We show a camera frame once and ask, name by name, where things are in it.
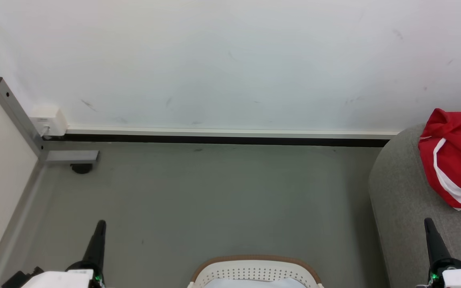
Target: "gray fabric sofa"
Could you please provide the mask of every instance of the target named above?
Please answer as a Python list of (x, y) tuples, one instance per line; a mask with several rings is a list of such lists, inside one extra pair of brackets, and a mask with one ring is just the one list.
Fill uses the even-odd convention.
[(428, 280), (423, 220), (432, 217), (452, 257), (461, 260), (461, 211), (432, 190), (417, 143), (424, 125), (406, 129), (380, 152), (369, 193), (391, 288), (413, 288)]

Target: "brown basket rim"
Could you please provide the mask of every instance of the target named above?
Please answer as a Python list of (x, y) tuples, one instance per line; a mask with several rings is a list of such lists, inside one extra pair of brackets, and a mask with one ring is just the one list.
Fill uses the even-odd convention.
[(206, 261), (201, 266), (199, 266), (199, 268), (193, 274), (192, 282), (195, 282), (200, 272), (202, 272), (204, 268), (206, 268), (207, 266), (211, 264), (215, 264), (218, 262), (225, 262), (225, 261), (242, 261), (242, 260), (278, 261), (278, 262), (287, 262), (291, 264), (300, 265), (312, 275), (316, 283), (318, 284), (321, 283), (318, 273), (316, 273), (316, 271), (311, 266), (309, 266), (309, 264), (306, 264), (304, 261), (300, 259), (275, 256), (275, 255), (234, 255), (234, 256), (215, 257), (213, 259)]

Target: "black baseboard strip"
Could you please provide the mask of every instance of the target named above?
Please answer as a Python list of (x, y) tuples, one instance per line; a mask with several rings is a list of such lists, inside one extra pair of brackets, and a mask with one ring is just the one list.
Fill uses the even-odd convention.
[(334, 138), (263, 138), (263, 137), (208, 137), (208, 136), (147, 136), (65, 134), (47, 141), (66, 142), (143, 142), (143, 143), (194, 143), (194, 144), (258, 144), (302, 146), (383, 147), (386, 139), (334, 139)]

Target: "floor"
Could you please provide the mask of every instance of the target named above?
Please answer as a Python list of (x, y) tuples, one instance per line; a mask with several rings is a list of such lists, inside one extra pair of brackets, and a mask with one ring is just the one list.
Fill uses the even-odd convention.
[(100, 163), (48, 168), (25, 270), (81, 260), (104, 219), (107, 287), (185, 288), (197, 266), (236, 254), (302, 259), (326, 288), (388, 286), (367, 191), (379, 148), (74, 145)]

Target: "white plastic basket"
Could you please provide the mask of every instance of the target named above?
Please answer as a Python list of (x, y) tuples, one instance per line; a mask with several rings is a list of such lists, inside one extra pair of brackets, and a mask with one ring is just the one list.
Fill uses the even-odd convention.
[(305, 262), (270, 255), (239, 255), (213, 258), (201, 265), (188, 288), (204, 288), (213, 279), (275, 281), (292, 278), (306, 288), (323, 288), (318, 274)]

